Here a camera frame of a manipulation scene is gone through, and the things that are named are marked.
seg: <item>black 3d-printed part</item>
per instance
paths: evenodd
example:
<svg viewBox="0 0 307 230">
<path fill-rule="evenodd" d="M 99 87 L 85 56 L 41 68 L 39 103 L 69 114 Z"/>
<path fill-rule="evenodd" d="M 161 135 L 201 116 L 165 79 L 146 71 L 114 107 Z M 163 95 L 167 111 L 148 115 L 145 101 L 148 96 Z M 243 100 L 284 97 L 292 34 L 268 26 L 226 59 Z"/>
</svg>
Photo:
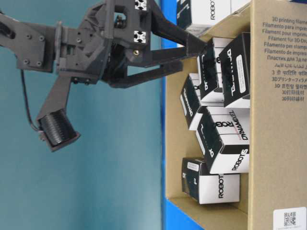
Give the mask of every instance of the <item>black 3d-printed part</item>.
<svg viewBox="0 0 307 230">
<path fill-rule="evenodd" d="M 78 135 L 62 109 L 46 115 L 40 120 L 40 123 L 53 147 L 69 141 Z"/>
</svg>

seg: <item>robotis logo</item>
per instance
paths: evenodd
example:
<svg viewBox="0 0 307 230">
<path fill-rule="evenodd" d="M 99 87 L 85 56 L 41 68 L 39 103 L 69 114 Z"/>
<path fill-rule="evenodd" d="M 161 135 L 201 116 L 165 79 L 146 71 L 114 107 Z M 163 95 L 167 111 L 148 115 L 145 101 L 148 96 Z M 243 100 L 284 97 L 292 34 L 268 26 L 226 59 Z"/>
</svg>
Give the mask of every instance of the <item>robotis logo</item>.
<svg viewBox="0 0 307 230">
<path fill-rule="evenodd" d="M 210 1 L 211 20 L 215 20 L 215 1 Z"/>
</svg>

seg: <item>dynamixel box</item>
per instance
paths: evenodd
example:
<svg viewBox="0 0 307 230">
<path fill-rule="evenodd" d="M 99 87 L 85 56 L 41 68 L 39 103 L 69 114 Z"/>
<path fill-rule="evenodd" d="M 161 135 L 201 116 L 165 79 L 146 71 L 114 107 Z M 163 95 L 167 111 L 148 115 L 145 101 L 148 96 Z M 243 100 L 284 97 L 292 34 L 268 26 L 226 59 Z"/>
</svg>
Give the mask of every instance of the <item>dynamixel box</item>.
<svg viewBox="0 0 307 230">
<path fill-rule="evenodd" d="M 224 107 L 250 108 L 250 33 L 243 32 L 221 53 Z"/>
<path fill-rule="evenodd" d="M 224 101 L 219 55 L 232 40 L 230 38 L 212 38 L 208 42 L 207 54 L 197 58 L 202 102 Z"/>
<path fill-rule="evenodd" d="M 249 109 L 207 107 L 196 131 L 212 174 L 247 173 Z"/>
<path fill-rule="evenodd" d="M 190 73 L 182 88 L 180 100 L 189 130 L 196 130 L 201 120 L 205 106 L 223 106 L 223 103 L 201 102 L 201 92 L 199 90 L 199 76 L 197 73 Z"/>
<path fill-rule="evenodd" d="M 202 158 L 182 160 L 182 191 L 199 204 L 240 201 L 240 175 L 210 174 Z"/>
<path fill-rule="evenodd" d="M 178 0 L 177 25 L 201 36 L 231 14 L 230 0 Z"/>
</svg>

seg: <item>open cardboard box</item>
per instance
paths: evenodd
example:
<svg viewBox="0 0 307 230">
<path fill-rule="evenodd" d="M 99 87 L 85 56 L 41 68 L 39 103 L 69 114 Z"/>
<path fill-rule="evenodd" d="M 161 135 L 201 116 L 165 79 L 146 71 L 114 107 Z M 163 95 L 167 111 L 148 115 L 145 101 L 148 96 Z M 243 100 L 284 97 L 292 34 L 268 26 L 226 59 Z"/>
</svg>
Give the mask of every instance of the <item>open cardboard box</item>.
<svg viewBox="0 0 307 230">
<path fill-rule="evenodd" d="M 285 77 L 284 71 L 289 70 L 285 65 L 276 67 L 276 64 L 306 66 L 307 62 L 268 60 L 264 42 L 268 42 L 270 34 L 263 29 L 297 32 L 291 28 L 263 27 L 265 22 L 290 25 L 273 22 L 276 18 L 307 21 L 307 4 L 253 0 L 251 5 L 227 17 L 202 37 L 205 41 L 213 36 L 235 38 L 242 31 L 251 31 L 250 170 L 249 174 L 241 176 L 239 203 L 200 206 L 182 193 L 182 158 L 201 156 L 195 132 L 188 131 L 179 99 L 188 73 L 197 72 L 196 59 L 184 61 L 183 72 L 167 77 L 166 197 L 206 230 L 272 230 L 274 210 L 307 207 L 307 91 L 303 102 L 283 101 L 283 89 L 275 88 L 275 84 L 287 83 L 272 81 L 276 71 L 280 70 L 281 77 Z M 307 37 L 305 39 L 298 45 L 307 46 Z M 294 41 L 278 43 L 295 44 Z M 295 57 L 291 54 L 272 56 Z M 300 76 L 299 71 L 291 78 L 307 79 Z"/>
</svg>

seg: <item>white box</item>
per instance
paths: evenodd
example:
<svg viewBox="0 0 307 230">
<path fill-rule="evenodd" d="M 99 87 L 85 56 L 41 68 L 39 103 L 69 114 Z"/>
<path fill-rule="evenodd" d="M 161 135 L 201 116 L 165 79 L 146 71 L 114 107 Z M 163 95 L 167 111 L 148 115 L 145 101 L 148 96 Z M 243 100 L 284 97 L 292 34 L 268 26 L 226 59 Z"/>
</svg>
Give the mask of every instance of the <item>white box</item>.
<svg viewBox="0 0 307 230">
<path fill-rule="evenodd" d="M 250 0 L 231 0 L 231 13 L 236 12 L 248 3 L 250 3 Z"/>
<path fill-rule="evenodd" d="M 197 37 L 230 14 L 230 0 L 177 1 L 177 25 Z"/>
<path fill-rule="evenodd" d="M 202 158 L 184 158 L 182 161 L 182 191 L 199 204 L 240 201 L 239 174 L 210 174 Z"/>
</svg>

